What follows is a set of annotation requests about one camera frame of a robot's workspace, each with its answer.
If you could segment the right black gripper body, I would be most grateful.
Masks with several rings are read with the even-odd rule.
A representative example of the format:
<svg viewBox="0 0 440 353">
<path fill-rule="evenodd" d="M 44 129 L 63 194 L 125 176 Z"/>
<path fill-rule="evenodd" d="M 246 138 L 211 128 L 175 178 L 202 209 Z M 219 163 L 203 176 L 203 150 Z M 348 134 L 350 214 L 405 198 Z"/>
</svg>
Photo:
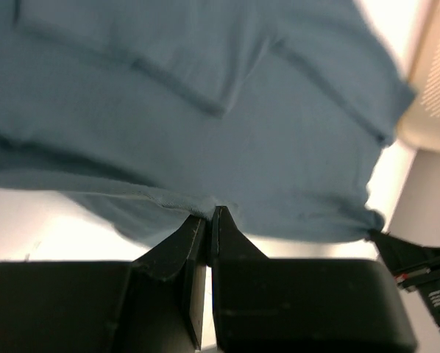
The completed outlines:
<svg viewBox="0 0 440 353">
<path fill-rule="evenodd" d="M 418 292 L 440 329 L 440 248 L 411 246 L 398 252 L 391 273 L 402 289 Z"/>
</svg>

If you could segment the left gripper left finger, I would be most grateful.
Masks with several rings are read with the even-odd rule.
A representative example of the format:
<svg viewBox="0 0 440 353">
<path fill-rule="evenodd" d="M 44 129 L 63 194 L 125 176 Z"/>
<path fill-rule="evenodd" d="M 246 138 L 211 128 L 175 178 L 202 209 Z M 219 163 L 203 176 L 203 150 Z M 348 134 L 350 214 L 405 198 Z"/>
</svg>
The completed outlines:
<svg viewBox="0 0 440 353">
<path fill-rule="evenodd" d="M 0 262 L 0 352 L 194 352 L 206 223 L 132 262 Z"/>
</svg>

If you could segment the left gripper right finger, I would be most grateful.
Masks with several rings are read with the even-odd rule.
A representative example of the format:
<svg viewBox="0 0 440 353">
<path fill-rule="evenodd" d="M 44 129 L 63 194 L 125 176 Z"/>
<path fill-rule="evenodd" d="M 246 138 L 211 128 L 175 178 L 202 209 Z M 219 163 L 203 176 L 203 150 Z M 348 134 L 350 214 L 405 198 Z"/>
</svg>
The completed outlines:
<svg viewBox="0 0 440 353">
<path fill-rule="evenodd" d="M 415 352 L 379 262 L 269 258 L 218 207 L 212 220 L 213 320 L 224 352 Z"/>
</svg>

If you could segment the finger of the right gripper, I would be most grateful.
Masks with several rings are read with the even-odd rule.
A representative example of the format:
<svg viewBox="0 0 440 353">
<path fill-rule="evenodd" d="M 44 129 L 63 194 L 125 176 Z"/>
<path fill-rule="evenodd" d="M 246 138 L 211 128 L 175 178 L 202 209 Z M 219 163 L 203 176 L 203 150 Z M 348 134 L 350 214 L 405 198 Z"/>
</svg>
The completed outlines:
<svg viewBox="0 0 440 353">
<path fill-rule="evenodd" d="M 425 247 L 387 233 L 369 231 L 369 240 L 376 245 L 382 261 L 392 274 L 404 274 L 428 267 L 432 260 Z"/>
</svg>

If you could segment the teal shirt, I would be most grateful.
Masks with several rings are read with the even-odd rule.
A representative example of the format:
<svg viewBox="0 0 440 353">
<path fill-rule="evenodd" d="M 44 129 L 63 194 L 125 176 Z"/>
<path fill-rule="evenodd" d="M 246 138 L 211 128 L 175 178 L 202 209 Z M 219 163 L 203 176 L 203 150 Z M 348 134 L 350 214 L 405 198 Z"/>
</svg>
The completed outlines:
<svg viewBox="0 0 440 353">
<path fill-rule="evenodd" d="M 414 91 L 353 1 L 0 1 L 0 188 L 138 241 L 383 228 L 367 185 Z"/>
</svg>

